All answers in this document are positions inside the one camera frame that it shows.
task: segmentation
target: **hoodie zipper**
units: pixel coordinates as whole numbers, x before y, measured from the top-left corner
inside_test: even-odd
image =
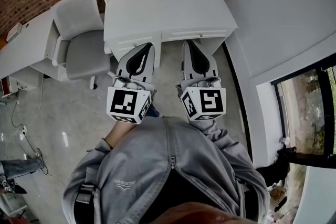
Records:
[[[174,170],[176,167],[174,136],[172,133],[172,128],[168,123],[168,119],[163,119],[163,120],[164,120],[164,124],[166,125],[167,136],[168,136],[168,156],[169,156],[169,161],[170,161],[170,168]]]
[[[172,157],[170,157],[169,159],[170,159],[170,168],[171,168],[172,170],[174,170],[174,168],[175,168],[175,166],[176,166],[176,158],[172,156]]]

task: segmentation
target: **window frame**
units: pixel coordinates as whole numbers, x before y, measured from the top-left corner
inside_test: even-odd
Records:
[[[303,73],[311,71],[313,69],[316,70],[321,95],[322,95],[322,104],[324,111],[324,149],[323,155],[317,154],[306,154],[306,153],[297,153],[293,148],[284,148],[283,152],[288,156],[290,162],[309,165],[309,166],[317,166],[324,168],[336,168],[336,155],[333,154],[334,140],[335,140],[335,116],[333,106],[333,97],[332,97],[332,89],[328,76],[327,69],[330,67],[336,66],[336,54],[332,54],[316,63],[313,63],[307,67],[304,67],[296,72],[293,72],[289,75],[286,75],[280,79],[274,80],[271,82],[271,85],[275,88],[275,93],[278,101],[279,114],[281,120],[282,127],[282,135],[286,137],[290,135],[288,130],[286,131],[286,125],[288,126],[287,114],[283,111],[284,105],[282,104],[282,96],[280,96],[278,85],[286,81],[288,79],[299,76]]]

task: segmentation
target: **chair armrest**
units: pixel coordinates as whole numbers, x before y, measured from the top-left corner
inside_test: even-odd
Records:
[[[104,42],[104,52],[105,52],[105,54],[112,54],[112,50],[107,45],[107,42]]]
[[[59,36],[56,41],[54,56],[52,57],[54,67],[59,65],[64,65],[67,59],[68,47],[70,40],[62,40],[62,37]]]

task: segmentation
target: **backpack strap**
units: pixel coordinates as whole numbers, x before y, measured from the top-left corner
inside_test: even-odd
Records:
[[[96,187],[97,171],[87,168],[85,183],[78,189],[74,204],[76,224],[101,224],[100,191]]]

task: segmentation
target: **tiled floor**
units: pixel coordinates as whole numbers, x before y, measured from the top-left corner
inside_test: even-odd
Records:
[[[227,114],[218,120],[218,124],[226,127],[234,140],[241,141],[246,146],[237,94],[223,49],[220,47],[214,56],[227,98]],[[181,61],[182,42],[167,42],[162,45],[161,67],[155,71],[154,78],[157,89],[154,105],[161,115],[186,119],[175,88],[182,80]],[[93,148],[99,138],[106,136],[114,125],[105,113],[107,87],[111,83],[112,79],[108,75],[98,78],[96,90],[90,90],[86,80],[65,83],[53,79],[44,81],[41,111],[28,127],[27,136],[33,147],[41,149],[49,173],[54,177],[37,171],[16,179],[27,190],[26,202],[43,224],[66,223],[61,209],[62,185],[66,185],[72,170],[86,150]],[[39,101],[38,90],[20,92],[14,124],[29,123],[38,110]],[[15,100],[7,106],[0,106],[0,135],[3,134],[4,141],[9,141],[15,131],[10,121],[14,104]],[[21,141],[19,136],[18,139],[22,147],[31,153],[26,141]],[[24,157],[16,135],[13,135],[12,142],[8,144],[0,141],[0,159],[5,156],[6,145],[7,159]]]

